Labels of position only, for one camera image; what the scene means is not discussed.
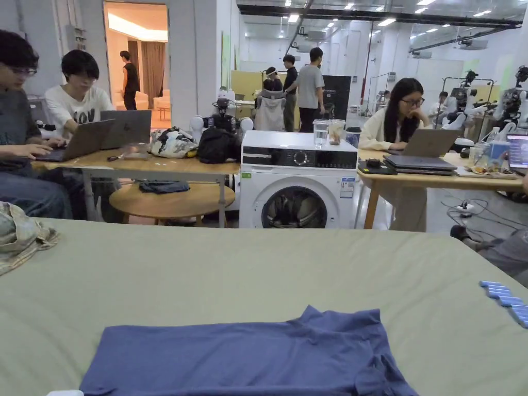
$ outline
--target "round wooden table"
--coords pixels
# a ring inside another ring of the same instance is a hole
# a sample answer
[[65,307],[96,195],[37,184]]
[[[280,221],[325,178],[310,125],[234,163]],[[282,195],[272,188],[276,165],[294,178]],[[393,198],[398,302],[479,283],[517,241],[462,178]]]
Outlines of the round wooden table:
[[[217,183],[189,183],[190,189],[179,193],[155,194],[144,193],[139,185],[129,184],[110,196],[110,204],[127,216],[137,216],[160,220],[171,220],[196,217],[202,223],[202,215],[218,211],[220,188]],[[234,191],[224,187],[225,206],[234,202]]]

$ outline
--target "black backpack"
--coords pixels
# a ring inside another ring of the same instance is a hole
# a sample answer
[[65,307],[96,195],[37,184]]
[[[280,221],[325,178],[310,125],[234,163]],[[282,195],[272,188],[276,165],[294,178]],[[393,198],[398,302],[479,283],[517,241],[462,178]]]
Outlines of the black backpack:
[[242,145],[236,135],[211,127],[202,133],[196,156],[205,164],[223,164],[229,158],[240,162]]

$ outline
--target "washing machine control panel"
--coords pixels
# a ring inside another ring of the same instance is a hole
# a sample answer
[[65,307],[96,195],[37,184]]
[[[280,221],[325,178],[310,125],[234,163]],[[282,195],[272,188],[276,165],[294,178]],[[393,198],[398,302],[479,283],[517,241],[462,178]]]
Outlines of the washing machine control panel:
[[256,165],[356,169],[357,152],[245,147],[243,162]]

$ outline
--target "black shoe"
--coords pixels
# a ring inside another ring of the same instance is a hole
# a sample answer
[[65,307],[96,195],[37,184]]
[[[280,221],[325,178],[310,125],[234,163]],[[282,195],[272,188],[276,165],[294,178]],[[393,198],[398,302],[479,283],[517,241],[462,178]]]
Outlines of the black shoe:
[[451,233],[450,234],[451,234],[451,236],[453,238],[456,238],[459,241],[463,241],[466,238],[470,238],[471,239],[471,237],[469,236],[469,234],[466,231],[466,227],[464,227],[462,225],[454,225],[451,228]]

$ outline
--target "washing machine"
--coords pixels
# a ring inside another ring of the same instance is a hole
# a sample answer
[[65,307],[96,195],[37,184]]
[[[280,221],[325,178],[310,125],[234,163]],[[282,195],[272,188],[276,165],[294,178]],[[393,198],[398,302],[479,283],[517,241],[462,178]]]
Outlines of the washing machine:
[[353,228],[357,149],[314,136],[249,130],[242,141],[240,228]]

